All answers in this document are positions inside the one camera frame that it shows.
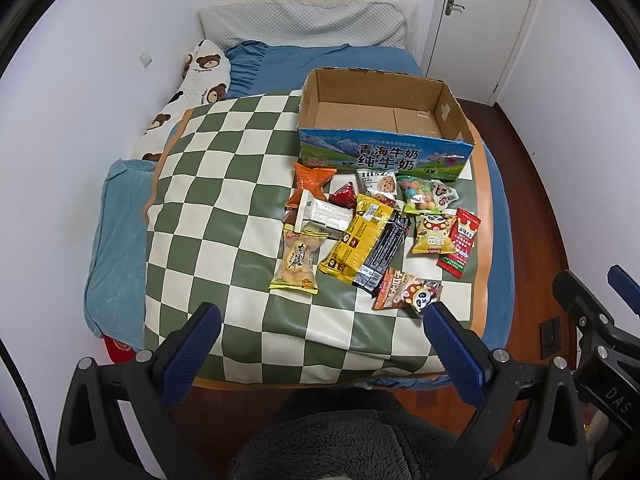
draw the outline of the wall outlet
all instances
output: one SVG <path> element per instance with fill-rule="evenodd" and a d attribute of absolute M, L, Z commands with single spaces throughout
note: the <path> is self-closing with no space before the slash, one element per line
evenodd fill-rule
<path fill-rule="evenodd" d="M 151 64 L 151 54 L 149 54 L 148 50 L 145 50 L 142 54 L 140 54 L 140 63 L 142 63 L 143 67 L 148 67 Z"/>

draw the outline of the checkered blanket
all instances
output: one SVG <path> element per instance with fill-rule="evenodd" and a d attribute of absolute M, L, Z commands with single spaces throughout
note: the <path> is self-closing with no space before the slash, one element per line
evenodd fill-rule
<path fill-rule="evenodd" d="M 300 152 L 299 103 L 296 91 L 185 113 L 158 163 L 147 205 L 146 348 L 157 348 L 210 301 L 222 311 L 223 329 L 198 374 L 200 384 L 334 384 L 441 372 L 410 309 L 373 311 L 368 294 L 322 272 L 316 295 L 268 289 L 282 258 L 284 205 Z M 456 205 L 473 212 L 476 163 L 454 184 L 461 197 Z M 354 174 L 337 174 L 324 191 L 348 181 Z M 490 189 L 483 193 L 490 204 Z M 491 229 L 485 220 L 481 232 Z M 442 281 L 442 301 L 464 326 L 482 333 L 488 269 L 478 272 L 486 267 L 479 258 L 488 258 L 490 267 L 491 243 L 476 244 L 457 280 L 436 266 L 435 256 L 411 254 L 413 233 L 392 266 Z M 333 244 L 327 240 L 319 258 Z"/>

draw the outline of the white wall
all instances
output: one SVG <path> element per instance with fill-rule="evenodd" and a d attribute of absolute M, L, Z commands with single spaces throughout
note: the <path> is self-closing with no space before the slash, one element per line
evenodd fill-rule
<path fill-rule="evenodd" d="M 57 0 L 0 80 L 0 335 L 52 453 L 74 365 L 107 360 L 82 317 L 102 181 L 178 86 L 196 10 L 222 1 Z M 417 1 L 423 46 L 433 0 Z M 0 411 L 42 470 L 2 367 Z"/>
<path fill-rule="evenodd" d="M 640 281 L 640 70 L 589 0 L 539 0 L 498 103 L 551 200 L 571 270 L 640 335 L 607 285 L 620 264 Z"/>

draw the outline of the blue bedsheet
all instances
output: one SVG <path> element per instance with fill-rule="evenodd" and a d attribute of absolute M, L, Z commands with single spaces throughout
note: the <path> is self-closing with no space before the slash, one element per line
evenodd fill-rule
<path fill-rule="evenodd" d="M 408 52 L 398 48 L 342 45 L 327 48 L 271 47 L 245 41 L 226 51 L 231 61 L 228 98 L 302 87 L 314 68 L 368 68 L 420 75 Z M 174 128 L 169 138 L 177 131 Z M 509 210 L 502 179 L 485 147 L 494 204 L 494 253 L 488 279 L 488 310 L 482 339 L 493 349 L 506 344 L 513 317 L 513 249 Z M 102 193 L 102 211 L 84 295 L 87 325 L 134 348 L 144 343 L 146 224 L 142 208 L 150 196 L 154 162 L 119 160 L 110 168 Z M 382 379 L 385 386 L 426 390 L 449 384 L 436 380 Z"/>
<path fill-rule="evenodd" d="M 269 46 L 243 41 L 225 52 L 231 62 L 227 99 L 302 88 L 315 68 L 368 68 L 420 75 L 414 57 L 391 46 Z"/>

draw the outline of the open cardboard box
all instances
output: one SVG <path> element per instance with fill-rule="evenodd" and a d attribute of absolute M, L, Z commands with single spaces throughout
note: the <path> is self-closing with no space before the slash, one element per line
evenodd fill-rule
<path fill-rule="evenodd" d="M 442 81 L 391 72 L 317 68 L 306 78 L 298 122 L 309 167 L 398 170 L 454 180 L 474 139 Z"/>

